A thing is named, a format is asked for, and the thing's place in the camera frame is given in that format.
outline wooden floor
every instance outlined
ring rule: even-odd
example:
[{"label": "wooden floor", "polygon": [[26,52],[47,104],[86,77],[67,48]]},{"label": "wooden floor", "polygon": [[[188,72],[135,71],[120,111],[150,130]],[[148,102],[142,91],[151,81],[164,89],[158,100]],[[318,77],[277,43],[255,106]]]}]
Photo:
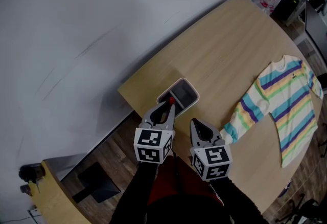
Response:
[{"label": "wooden floor", "polygon": [[[294,39],[303,30],[303,24],[299,21],[296,21],[288,28],[282,24],[280,26],[291,39]],[[305,56],[313,50],[307,41],[301,43],[299,48]],[[324,73],[321,68],[322,64],[316,55],[312,55],[307,60],[317,76]],[[79,203],[81,209],[90,216],[94,224],[109,223],[121,195],[135,174],[137,161],[133,149],[133,140],[135,128],[138,127],[140,122],[141,118],[136,113],[132,113],[110,137],[91,152],[62,181],[71,195],[76,194],[83,189],[77,178],[78,174],[98,161],[113,182],[120,188],[122,191],[120,194],[102,203],[97,203],[91,196]],[[276,199],[264,212],[264,217],[270,223],[275,223],[276,218],[280,218],[290,211],[289,200],[293,199],[297,203],[302,193],[305,194],[305,201],[314,198],[321,202],[325,196],[327,191],[327,158],[320,158],[324,148],[318,148],[318,142],[327,139],[327,132],[322,127],[323,122],[327,122],[327,97],[323,100],[323,107],[318,120],[318,130],[313,136],[302,163],[292,177],[290,189],[282,198]]]}]

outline striped long-sleeve shirt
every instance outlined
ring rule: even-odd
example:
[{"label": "striped long-sleeve shirt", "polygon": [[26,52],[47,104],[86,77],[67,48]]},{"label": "striped long-sleeve shirt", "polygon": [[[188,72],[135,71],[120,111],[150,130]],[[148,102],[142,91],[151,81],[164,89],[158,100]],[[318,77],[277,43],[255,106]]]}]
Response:
[{"label": "striped long-sleeve shirt", "polygon": [[317,129],[311,89],[323,98],[321,85],[301,59],[284,55],[258,76],[221,130],[226,144],[235,143],[253,124],[270,113],[281,143],[282,167],[303,149]]}]

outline black sleeve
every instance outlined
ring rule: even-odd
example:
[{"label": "black sleeve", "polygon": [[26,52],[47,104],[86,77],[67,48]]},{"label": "black sleeve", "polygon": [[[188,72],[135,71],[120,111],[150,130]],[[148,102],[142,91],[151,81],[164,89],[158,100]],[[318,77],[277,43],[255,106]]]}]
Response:
[{"label": "black sleeve", "polygon": [[118,202],[110,224],[144,223],[158,164],[140,163],[138,170]]},{"label": "black sleeve", "polygon": [[235,224],[244,223],[245,219],[250,219],[251,223],[268,224],[253,201],[240,191],[229,178],[211,181],[210,184],[222,199],[225,209]]}]

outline red object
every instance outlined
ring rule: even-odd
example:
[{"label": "red object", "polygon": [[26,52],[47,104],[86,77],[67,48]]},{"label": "red object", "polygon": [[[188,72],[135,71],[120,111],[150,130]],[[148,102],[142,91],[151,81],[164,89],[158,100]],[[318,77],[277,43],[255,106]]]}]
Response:
[{"label": "red object", "polygon": [[[179,176],[175,175],[174,163],[177,164]],[[177,190],[179,182],[182,189],[180,192]],[[167,156],[165,162],[159,167],[158,177],[153,183],[148,205],[161,198],[177,194],[212,197],[224,205],[207,182],[204,182],[180,157],[174,159],[173,156]]]},{"label": "red object", "polygon": [[169,105],[175,104],[175,99],[173,97],[169,98]]}]

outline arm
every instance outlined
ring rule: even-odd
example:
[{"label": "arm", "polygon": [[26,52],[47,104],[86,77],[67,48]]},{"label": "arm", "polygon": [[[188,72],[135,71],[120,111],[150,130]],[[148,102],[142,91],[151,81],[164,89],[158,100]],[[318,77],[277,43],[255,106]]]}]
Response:
[{"label": "arm", "polygon": [[140,163],[112,216],[110,224],[144,223],[147,202],[157,171],[157,164]]},{"label": "arm", "polygon": [[317,77],[315,76],[315,74],[312,72],[311,68],[307,64],[305,64],[304,61],[302,62],[302,68],[303,68],[304,73],[306,75],[307,84],[308,84],[309,88],[320,99],[323,99],[323,92],[322,92],[322,88],[321,88],[320,82],[317,79]]},{"label": "arm", "polygon": [[259,79],[245,93],[224,128],[220,131],[226,144],[235,143],[252,125],[269,113],[269,101]]},{"label": "arm", "polygon": [[211,181],[210,184],[222,199],[225,209],[235,224],[244,223],[245,219],[250,219],[251,223],[268,224],[253,201],[240,191],[229,178]]}]

